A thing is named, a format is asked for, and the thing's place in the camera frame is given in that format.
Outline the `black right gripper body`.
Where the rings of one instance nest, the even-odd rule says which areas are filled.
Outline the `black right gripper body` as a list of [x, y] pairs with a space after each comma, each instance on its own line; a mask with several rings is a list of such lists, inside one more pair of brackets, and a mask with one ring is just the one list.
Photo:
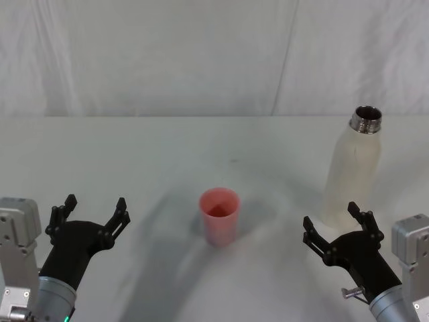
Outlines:
[[363, 289], [367, 302], [402, 282], [379, 253], [381, 231], [352, 231], [322, 244], [322, 260], [327, 266], [344, 268], [355, 284]]

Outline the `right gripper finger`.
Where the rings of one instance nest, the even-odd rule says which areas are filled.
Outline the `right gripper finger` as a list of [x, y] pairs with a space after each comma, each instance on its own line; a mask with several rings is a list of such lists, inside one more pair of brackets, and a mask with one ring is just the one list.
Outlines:
[[359, 223], [363, 231], [365, 231], [366, 234], [370, 237], [370, 239], [375, 243], [376, 249], [379, 250], [381, 247], [381, 241], [384, 239], [384, 234], [382, 231], [379, 230], [373, 212], [361, 211], [358, 205], [353, 201], [349, 202], [347, 211]]
[[334, 244], [327, 242], [316, 230], [309, 216], [303, 219], [303, 242], [318, 255], [326, 266], [334, 266]]

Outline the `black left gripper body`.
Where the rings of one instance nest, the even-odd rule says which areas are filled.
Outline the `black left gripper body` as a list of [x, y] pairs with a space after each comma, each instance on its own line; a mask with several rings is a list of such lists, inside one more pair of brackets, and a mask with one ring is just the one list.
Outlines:
[[46, 234], [50, 236], [52, 249], [39, 276], [62, 281], [74, 290], [78, 289], [91, 258], [113, 247], [111, 232], [90, 221], [49, 225]]

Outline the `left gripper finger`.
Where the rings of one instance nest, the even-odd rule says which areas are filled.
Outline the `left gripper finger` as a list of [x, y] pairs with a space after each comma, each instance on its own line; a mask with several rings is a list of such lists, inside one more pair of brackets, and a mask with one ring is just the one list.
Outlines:
[[124, 197], [120, 197], [113, 216], [98, 232], [100, 249], [111, 249], [115, 245], [115, 240], [130, 222], [127, 203]]
[[60, 228], [66, 223], [67, 218], [77, 205], [76, 196], [69, 194], [63, 205], [53, 206], [51, 209], [50, 222], [45, 233], [50, 237], [50, 243], [54, 244]]

